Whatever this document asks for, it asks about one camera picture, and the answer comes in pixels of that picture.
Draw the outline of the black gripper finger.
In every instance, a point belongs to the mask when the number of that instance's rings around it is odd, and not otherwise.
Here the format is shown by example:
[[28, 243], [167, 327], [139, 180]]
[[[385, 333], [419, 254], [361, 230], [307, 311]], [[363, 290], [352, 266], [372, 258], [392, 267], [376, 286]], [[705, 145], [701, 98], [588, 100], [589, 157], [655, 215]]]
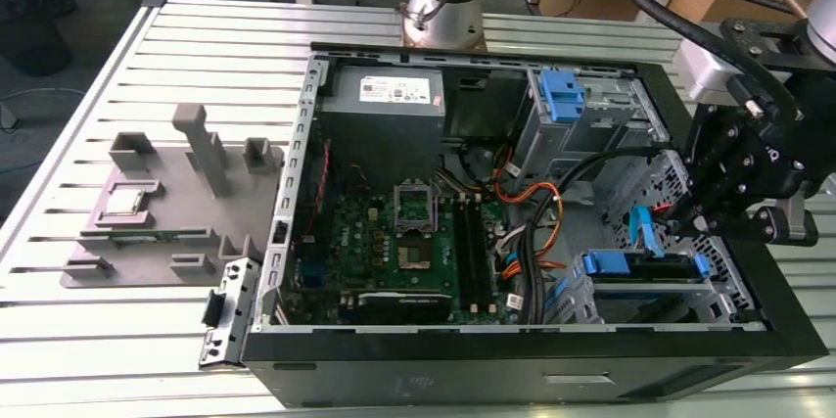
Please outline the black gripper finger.
[[685, 189], [664, 212], [671, 232], [699, 214], [745, 212], [763, 199], [748, 195], [748, 172], [753, 169], [755, 139], [748, 131], [749, 116], [739, 108], [700, 104], [680, 159], [685, 168]]
[[761, 206], [753, 214], [717, 211], [677, 224], [677, 235], [717, 236], [784, 246], [815, 246], [817, 227], [804, 205]]

